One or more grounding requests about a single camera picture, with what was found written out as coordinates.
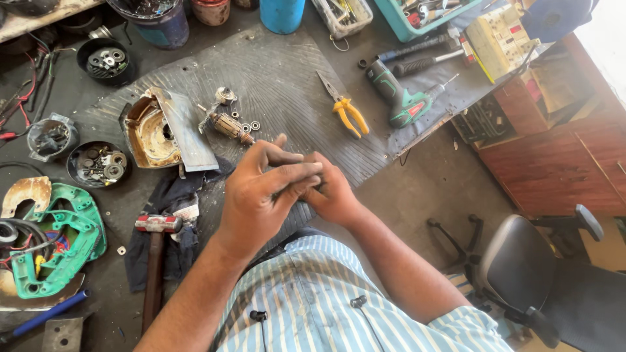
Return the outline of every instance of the rubber mat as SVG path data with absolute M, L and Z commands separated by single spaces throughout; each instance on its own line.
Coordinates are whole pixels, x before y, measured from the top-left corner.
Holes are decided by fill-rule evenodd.
M 335 86 L 346 92 L 336 73 L 323 57 L 314 40 L 300 28 L 287 36 L 276 35 L 262 25 L 241 31 L 226 40 L 193 56 L 175 61 L 150 72 L 134 84 L 124 87 L 100 101 L 83 116 L 83 126 L 110 125 L 117 119 L 126 103 L 133 103 L 149 87 L 158 86 L 187 95 L 193 104 L 205 107 L 215 101 L 215 90 L 228 86 L 237 95 L 229 107 L 218 107 L 218 112 L 237 111 L 240 122 L 258 121 L 256 139 L 272 140 L 279 133 L 287 134 L 286 150 L 294 153 L 324 154 L 345 173 L 354 188 L 391 162 L 381 138 L 374 132 L 360 140 L 350 137 L 340 119 L 332 112 L 334 104 L 326 92 L 316 70 Z M 196 112 L 198 122 L 203 113 Z M 123 145 L 119 140 L 111 142 Z M 208 134 L 216 155 L 236 164 L 248 147 L 237 140 L 213 131 Z M 219 226 L 223 204 L 224 180 L 211 182 L 199 193 L 203 246 Z M 262 255 L 313 218 L 314 212 L 305 203 L 296 204 L 278 235 L 257 254 Z

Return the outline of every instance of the hand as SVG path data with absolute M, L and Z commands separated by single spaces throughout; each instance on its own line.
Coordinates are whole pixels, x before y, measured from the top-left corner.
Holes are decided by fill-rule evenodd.
M 349 229 L 367 212 L 367 209 L 352 193 L 346 176 L 318 152 L 308 154 L 304 161 L 322 163 L 322 186 L 319 192 L 309 187 L 301 198 L 306 200 L 322 219 Z
M 282 150 L 287 136 L 250 147 L 226 181 L 217 244 L 232 257 L 251 260 L 275 236 L 289 209 L 309 187 L 321 181 L 320 162 L 302 162 L 302 154 Z M 274 169 L 263 173 L 267 166 Z

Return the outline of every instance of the yellow pliers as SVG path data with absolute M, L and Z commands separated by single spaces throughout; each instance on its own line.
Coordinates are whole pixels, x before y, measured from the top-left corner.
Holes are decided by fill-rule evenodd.
M 367 126 L 367 123 L 365 122 L 365 119 L 363 118 L 363 115 L 361 115 L 359 110 L 357 110 L 352 104 L 350 104 L 351 99 L 347 99 L 339 95 L 335 87 L 333 87 L 332 84 L 328 82 L 328 80 L 326 80 L 319 71 L 317 71 L 317 75 L 319 76 L 320 80 L 322 80 L 322 83 L 324 84 L 324 87 L 326 87 L 328 93 L 332 96 L 332 99 L 335 101 L 332 112 L 339 113 L 339 117 L 341 117 L 341 121 L 348 128 L 350 135 L 352 135 L 352 137 L 356 140 L 361 139 L 361 134 L 356 130 L 356 128 L 354 128 L 354 126 L 352 126 L 350 120 L 348 120 L 348 117 L 346 116 L 346 110 L 355 119 L 357 125 L 359 125 L 359 128 L 361 129 L 361 132 L 364 135 L 367 135 L 369 133 L 369 127 Z

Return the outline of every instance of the cordless drill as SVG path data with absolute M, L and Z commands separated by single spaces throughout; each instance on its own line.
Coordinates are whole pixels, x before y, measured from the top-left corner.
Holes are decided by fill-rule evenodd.
M 378 92 L 391 105 L 389 124 L 395 128 L 404 128 L 417 121 L 432 107 L 437 97 L 446 90 L 446 85 L 459 74 L 442 85 L 434 85 L 425 92 L 409 94 L 396 77 L 385 67 L 381 60 L 376 60 L 366 70 L 367 77 L 378 89 Z

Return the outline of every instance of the blue tool tray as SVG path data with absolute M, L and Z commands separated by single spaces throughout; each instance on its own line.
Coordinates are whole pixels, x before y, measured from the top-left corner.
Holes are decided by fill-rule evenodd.
M 452 13 L 443 16 L 435 21 L 431 21 L 427 25 L 422 28 L 415 29 L 409 23 L 409 20 L 406 19 L 406 16 L 402 12 L 400 8 L 400 1 L 396 0 L 374 0 L 378 5 L 378 8 L 381 9 L 382 14 L 387 19 L 387 22 L 391 26 L 391 29 L 396 33 L 398 39 L 401 42 L 406 43 L 414 38 L 422 36 L 433 29 L 439 27 L 440 25 L 448 22 L 449 20 L 457 17 L 458 15 L 464 13 L 465 11 L 473 8 L 478 5 L 481 0 L 469 0 L 468 4 L 464 5 L 462 8 L 459 8 Z

